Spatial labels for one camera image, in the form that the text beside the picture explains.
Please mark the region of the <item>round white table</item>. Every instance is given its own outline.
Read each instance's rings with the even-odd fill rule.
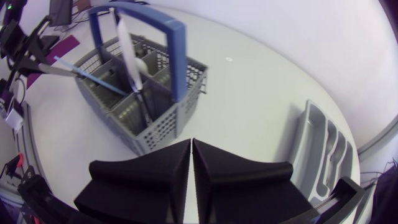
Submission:
[[[186,24],[188,56],[209,67],[208,94],[200,96],[196,112],[173,143],[197,138],[254,161],[286,161],[298,117],[311,99],[353,144],[351,178],[359,183],[351,131],[336,103],[314,79],[239,32],[184,12],[154,8]],[[131,33],[165,45],[160,31],[130,17],[126,20]],[[104,42],[116,36],[110,15],[101,16],[99,23]],[[94,43],[88,22],[70,34],[80,45],[62,58],[75,63],[94,49]],[[59,63],[54,66],[66,68]],[[32,108],[35,142],[49,186],[65,203],[74,207],[73,200],[91,180],[90,162],[136,157],[94,114],[73,78],[42,75],[28,89],[26,100]],[[191,162],[184,223],[197,222]]]

